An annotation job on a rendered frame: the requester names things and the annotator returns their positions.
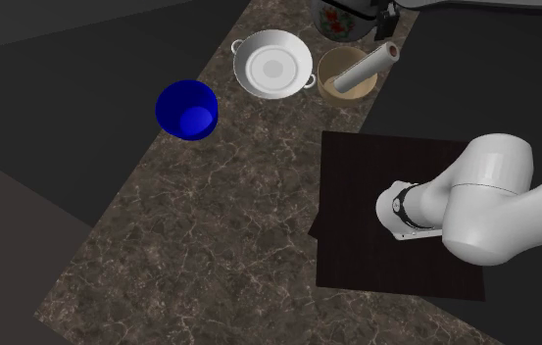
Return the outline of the grey pot with floral print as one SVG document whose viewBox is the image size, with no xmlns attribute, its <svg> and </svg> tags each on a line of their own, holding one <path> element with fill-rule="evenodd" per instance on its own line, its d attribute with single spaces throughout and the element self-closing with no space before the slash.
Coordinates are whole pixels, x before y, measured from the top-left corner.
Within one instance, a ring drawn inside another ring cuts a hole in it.
<svg viewBox="0 0 542 345">
<path fill-rule="evenodd" d="M 378 0 L 311 0 L 317 30 L 335 42 L 353 42 L 376 27 Z"/>
</svg>

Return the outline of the white paper towel roll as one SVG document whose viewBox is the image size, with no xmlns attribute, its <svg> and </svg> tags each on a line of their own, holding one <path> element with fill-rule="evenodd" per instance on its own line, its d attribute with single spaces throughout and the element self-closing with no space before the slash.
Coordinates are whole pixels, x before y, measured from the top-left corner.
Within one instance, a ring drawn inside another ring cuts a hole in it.
<svg viewBox="0 0 542 345">
<path fill-rule="evenodd" d="M 390 68 L 399 59 L 400 49 L 395 43 L 387 41 L 338 75 L 333 81 L 333 86 L 340 93 L 348 92 L 365 79 Z"/>
</svg>

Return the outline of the tan wooden bowl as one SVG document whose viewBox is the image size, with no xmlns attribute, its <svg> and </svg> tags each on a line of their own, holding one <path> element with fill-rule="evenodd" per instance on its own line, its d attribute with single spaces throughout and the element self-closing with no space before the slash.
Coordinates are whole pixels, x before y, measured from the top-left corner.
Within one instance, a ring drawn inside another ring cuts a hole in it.
<svg viewBox="0 0 542 345">
<path fill-rule="evenodd" d="M 351 107 L 361 103 L 370 94 L 377 74 L 365 79 L 346 93 L 337 92 L 333 80 L 348 68 L 362 60 L 367 54 L 354 47 L 342 46 L 329 50 L 320 59 L 317 67 L 317 86 L 320 96 L 334 107 Z"/>
</svg>

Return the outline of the blue cup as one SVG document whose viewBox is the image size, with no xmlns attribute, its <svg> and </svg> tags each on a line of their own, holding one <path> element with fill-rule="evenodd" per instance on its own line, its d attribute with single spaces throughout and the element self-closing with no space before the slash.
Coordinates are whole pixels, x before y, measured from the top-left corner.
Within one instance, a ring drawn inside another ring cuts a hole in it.
<svg viewBox="0 0 542 345">
<path fill-rule="evenodd" d="M 185 79 L 172 83 L 158 96 L 155 116 L 167 133 L 186 141 L 209 136 L 217 126 L 219 104 L 205 83 Z"/>
</svg>

